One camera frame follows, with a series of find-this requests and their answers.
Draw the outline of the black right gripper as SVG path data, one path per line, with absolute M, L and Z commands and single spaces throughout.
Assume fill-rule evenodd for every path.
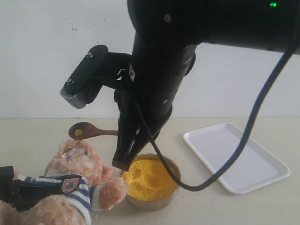
M 123 77 L 118 99 L 120 118 L 112 166 L 128 171 L 141 150 L 157 139 L 171 116 L 182 80 L 194 65 L 195 50 L 195 45 L 146 43 L 135 35 L 129 72 Z

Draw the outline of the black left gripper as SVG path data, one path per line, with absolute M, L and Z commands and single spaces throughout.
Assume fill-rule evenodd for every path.
M 15 176 L 13 166 L 0 168 L 0 199 L 14 204 L 36 203 L 50 195 L 62 195 L 74 192 L 79 186 L 81 175 L 62 175 L 59 177 Z

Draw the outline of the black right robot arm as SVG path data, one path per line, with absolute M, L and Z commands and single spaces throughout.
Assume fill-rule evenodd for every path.
M 284 52 L 300 32 L 297 0 L 129 0 L 132 55 L 115 92 L 120 111 L 112 165 L 128 170 L 173 110 L 199 44 Z

